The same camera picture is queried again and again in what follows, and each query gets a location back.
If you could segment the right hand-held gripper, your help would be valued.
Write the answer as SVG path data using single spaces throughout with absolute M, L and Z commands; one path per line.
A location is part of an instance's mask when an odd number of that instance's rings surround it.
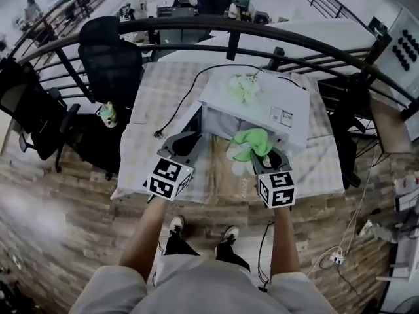
M 263 159 L 254 150 L 250 151 L 251 162 L 258 178 L 258 194 L 269 209 L 291 207 L 295 204 L 295 183 L 291 176 L 291 165 L 285 153 L 273 147 L 270 151 L 270 167 L 266 173 Z

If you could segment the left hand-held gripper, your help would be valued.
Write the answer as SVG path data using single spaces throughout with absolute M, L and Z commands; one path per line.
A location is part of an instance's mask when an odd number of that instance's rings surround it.
M 151 158 L 147 163 L 144 189 L 149 194 L 176 200 L 192 179 L 201 142 L 202 136 L 197 131 L 184 131 L 167 138 L 160 150 L 174 157 L 156 154 Z

